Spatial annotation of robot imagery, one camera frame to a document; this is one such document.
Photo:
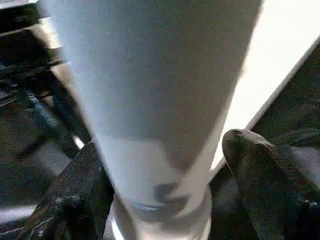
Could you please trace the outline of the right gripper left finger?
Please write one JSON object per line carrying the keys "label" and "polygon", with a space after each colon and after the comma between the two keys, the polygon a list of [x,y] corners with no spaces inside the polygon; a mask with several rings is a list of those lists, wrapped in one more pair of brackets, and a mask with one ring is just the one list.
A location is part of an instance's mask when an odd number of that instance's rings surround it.
{"label": "right gripper left finger", "polygon": [[93,142],[49,187],[19,240],[102,240],[114,190]]}

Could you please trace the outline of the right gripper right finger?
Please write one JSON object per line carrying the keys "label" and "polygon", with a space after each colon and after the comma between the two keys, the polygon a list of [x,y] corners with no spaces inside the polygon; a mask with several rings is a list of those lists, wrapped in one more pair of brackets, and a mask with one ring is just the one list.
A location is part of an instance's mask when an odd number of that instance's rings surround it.
{"label": "right gripper right finger", "polygon": [[293,130],[272,140],[232,129],[222,151],[261,240],[320,237],[320,131]]}

